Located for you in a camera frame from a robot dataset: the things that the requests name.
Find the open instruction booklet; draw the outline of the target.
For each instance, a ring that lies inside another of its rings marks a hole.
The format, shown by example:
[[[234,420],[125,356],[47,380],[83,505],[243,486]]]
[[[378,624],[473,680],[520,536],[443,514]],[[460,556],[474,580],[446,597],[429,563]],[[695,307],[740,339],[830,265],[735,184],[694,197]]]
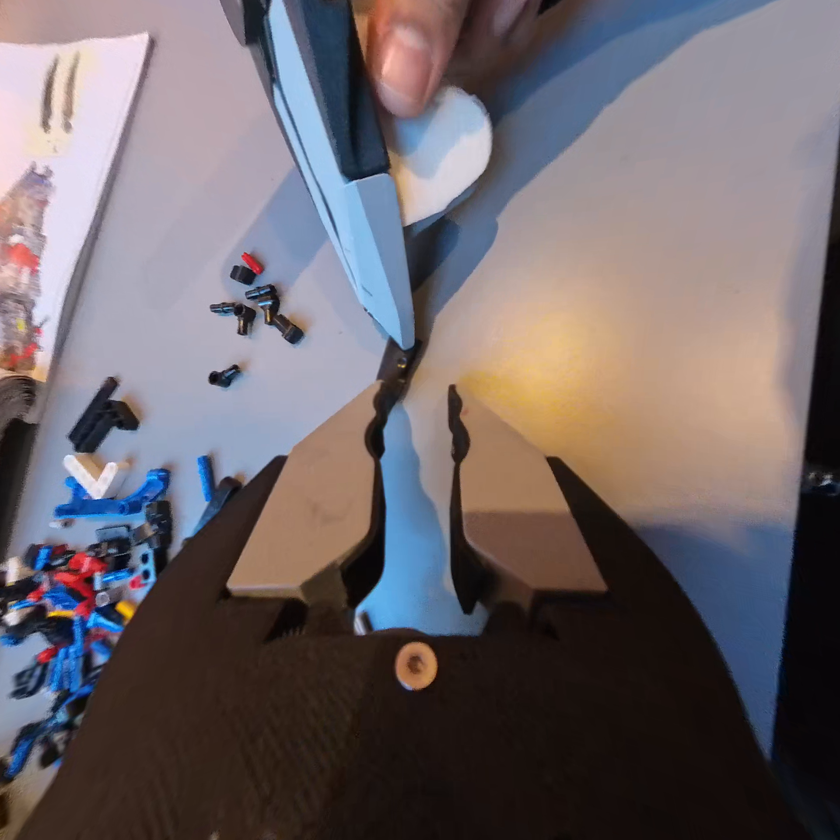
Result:
[[[2,375],[49,377],[152,44],[2,43]]]

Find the person's right hand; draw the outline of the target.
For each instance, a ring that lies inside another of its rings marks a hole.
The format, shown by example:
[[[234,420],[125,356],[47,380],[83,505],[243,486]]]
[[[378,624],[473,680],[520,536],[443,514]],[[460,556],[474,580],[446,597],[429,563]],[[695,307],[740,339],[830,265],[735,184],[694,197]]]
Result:
[[[519,51],[540,1],[384,1],[367,19],[366,62],[384,110],[419,116],[448,81],[471,81]]]

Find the person's dark trousers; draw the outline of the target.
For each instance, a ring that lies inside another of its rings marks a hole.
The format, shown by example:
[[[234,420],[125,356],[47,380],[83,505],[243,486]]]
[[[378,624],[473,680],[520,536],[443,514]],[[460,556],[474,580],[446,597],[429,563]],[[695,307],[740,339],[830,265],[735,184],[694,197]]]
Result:
[[[829,227],[794,530],[773,759],[812,838],[838,838],[839,241]]]

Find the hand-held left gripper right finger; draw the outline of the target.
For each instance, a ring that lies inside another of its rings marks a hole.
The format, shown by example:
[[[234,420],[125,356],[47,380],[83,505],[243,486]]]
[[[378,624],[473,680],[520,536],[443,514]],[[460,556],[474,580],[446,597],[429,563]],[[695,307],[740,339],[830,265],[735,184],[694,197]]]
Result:
[[[548,457],[481,400],[448,388],[450,573],[461,611],[602,599],[607,584]]]

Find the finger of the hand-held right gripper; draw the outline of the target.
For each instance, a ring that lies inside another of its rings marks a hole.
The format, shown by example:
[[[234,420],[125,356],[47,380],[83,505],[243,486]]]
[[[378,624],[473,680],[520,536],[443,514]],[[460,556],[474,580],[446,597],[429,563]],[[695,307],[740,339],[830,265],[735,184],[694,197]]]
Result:
[[[350,262],[360,302],[403,349],[415,344],[413,293],[396,186],[376,174],[344,187]]]
[[[290,151],[351,289],[361,306],[368,308],[368,300],[356,276],[354,258],[347,256],[341,239],[341,235],[349,231],[344,193],[346,180],[335,160],[301,53],[302,36],[296,34],[287,2],[270,3],[266,33],[274,67],[274,104]]]

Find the pile of toy bricks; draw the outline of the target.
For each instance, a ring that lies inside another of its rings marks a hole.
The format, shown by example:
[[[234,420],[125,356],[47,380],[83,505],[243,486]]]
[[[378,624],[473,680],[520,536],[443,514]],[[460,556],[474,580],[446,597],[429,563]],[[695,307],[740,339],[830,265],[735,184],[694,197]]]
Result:
[[[116,399],[119,380],[106,378],[68,434],[69,500],[54,510],[55,525],[115,520],[87,547],[32,543],[2,568],[2,648],[33,637],[43,647],[12,677],[9,697],[49,695],[46,714],[24,724],[2,755],[2,790],[26,769],[33,753],[42,768],[57,765],[76,734],[113,649],[140,598],[164,571],[174,520],[171,471],[149,470],[138,489],[119,495],[124,463],[96,454],[112,431],[135,432],[140,420]]]

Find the grey desk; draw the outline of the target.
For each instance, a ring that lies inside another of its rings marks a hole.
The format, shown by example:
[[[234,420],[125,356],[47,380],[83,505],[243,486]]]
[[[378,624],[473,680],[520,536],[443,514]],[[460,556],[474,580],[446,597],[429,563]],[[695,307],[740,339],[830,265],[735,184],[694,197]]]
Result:
[[[2,40],[149,32],[126,139],[6,553],[51,532],[66,434],[109,375],[108,458],[252,477],[375,376],[361,309],[217,2],[2,2]],[[568,2],[479,93],[496,128],[416,294],[424,357],[385,430],[377,626],[478,627],[448,588],[446,391],[557,455],[665,562],[770,749],[838,135],[838,2]],[[251,286],[229,277],[249,252]],[[249,288],[273,284],[279,304]],[[256,312],[248,337],[233,314]],[[265,324],[274,308],[306,334]],[[238,364],[227,389],[210,371]]]

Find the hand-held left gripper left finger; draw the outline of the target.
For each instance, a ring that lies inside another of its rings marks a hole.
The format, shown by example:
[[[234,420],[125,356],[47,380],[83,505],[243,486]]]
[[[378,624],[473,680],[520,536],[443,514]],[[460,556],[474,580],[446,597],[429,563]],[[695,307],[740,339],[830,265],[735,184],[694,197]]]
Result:
[[[384,566],[386,386],[375,381],[297,443],[227,579],[237,597],[355,608]]]

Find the black connector brick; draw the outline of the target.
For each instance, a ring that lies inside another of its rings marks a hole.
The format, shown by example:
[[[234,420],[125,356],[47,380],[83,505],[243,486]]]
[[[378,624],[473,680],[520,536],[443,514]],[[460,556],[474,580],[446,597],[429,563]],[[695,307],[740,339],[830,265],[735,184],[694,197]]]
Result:
[[[393,338],[386,342],[376,380],[382,383],[394,403],[404,397],[422,357],[423,346],[420,339],[416,339],[408,349],[404,349]]]

